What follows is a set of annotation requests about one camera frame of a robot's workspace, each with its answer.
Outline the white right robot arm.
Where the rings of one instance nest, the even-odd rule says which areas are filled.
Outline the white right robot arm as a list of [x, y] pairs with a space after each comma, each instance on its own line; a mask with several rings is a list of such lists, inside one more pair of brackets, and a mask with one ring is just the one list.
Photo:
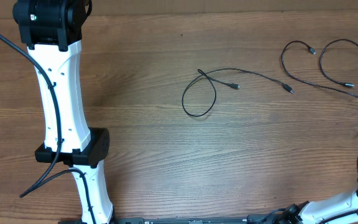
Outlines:
[[326, 200], [290, 205], [275, 220], [275, 223], [292, 224], [355, 222], [358, 222], [358, 188]]

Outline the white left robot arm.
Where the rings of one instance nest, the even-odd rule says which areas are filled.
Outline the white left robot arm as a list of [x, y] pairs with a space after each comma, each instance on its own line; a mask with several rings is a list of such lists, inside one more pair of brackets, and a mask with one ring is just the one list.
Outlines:
[[37, 72], [45, 116], [45, 140], [37, 162], [63, 162], [80, 196], [80, 223], [113, 223], [104, 175], [109, 131], [87, 125], [80, 85], [81, 27], [92, 12], [85, 0], [20, 0], [13, 7], [22, 43]]

